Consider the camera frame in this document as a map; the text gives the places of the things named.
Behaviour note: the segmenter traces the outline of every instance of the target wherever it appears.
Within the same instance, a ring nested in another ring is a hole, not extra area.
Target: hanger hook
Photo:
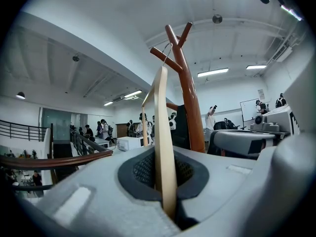
[[[169,43],[164,47],[164,49],[163,49],[163,51],[162,51],[162,53],[163,53],[163,52],[166,50],[167,46],[169,46],[169,45],[171,46],[171,48],[170,48],[170,51],[169,51],[168,55],[167,55],[166,58],[164,59],[162,66],[164,66],[164,64],[166,63],[166,59],[169,57],[169,54],[171,53],[173,44],[172,44],[171,42],[169,42]]]

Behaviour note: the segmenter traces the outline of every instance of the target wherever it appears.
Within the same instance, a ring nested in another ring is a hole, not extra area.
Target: fluorescent light
[[[264,69],[267,65],[249,65],[246,69]]]
[[[226,73],[228,69],[218,69],[218,70],[212,70],[207,72],[198,73],[197,77],[204,77],[204,76],[210,76],[218,73]]]
[[[113,102],[106,103],[104,106],[111,105]]]
[[[142,93],[142,91],[141,91],[141,90],[137,90],[137,91],[135,91],[134,93],[130,93],[130,94],[124,96],[124,97],[127,98],[127,97],[131,97],[131,96],[135,96],[135,95],[137,95],[137,94],[139,94],[139,93]]]
[[[302,20],[302,18],[299,17],[298,15],[296,15],[296,13],[295,13],[293,10],[288,9],[288,8],[284,7],[283,5],[281,6],[281,8],[282,8],[283,10],[287,11],[288,13],[290,13],[290,14],[291,14],[293,17],[295,17],[298,21],[301,21],[301,20]]]

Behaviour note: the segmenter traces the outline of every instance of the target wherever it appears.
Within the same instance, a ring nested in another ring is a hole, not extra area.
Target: wooden door
[[[126,124],[117,124],[117,137],[121,138],[121,137],[126,137],[127,134],[127,126]]]

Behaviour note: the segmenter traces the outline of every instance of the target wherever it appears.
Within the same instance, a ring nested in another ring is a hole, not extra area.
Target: wooden coat rack
[[[172,51],[176,61],[173,61],[155,47],[150,50],[150,53],[165,62],[178,73],[182,87],[184,107],[187,112],[191,150],[205,153],[203,126],[201,112],[198,105],[197,92],[194,87],[194,82],[187,61],[182,51],[182,46],[187,39],[192,25],[193,24],[191,22],[187,23],[181,36],[176,36],[170,25],[165,26],[169,41],[173,45]],[[178,109],[178,106],[175,104],[167,103],[166,105],[175,111]]]

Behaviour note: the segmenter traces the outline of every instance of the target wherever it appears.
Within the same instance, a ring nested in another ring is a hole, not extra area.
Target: whiteboard
[[[240,102],[243,121],[249,121],[256,118],[256,116],[258,115],[258,110],[256,106],[257,100],[258,98]]]

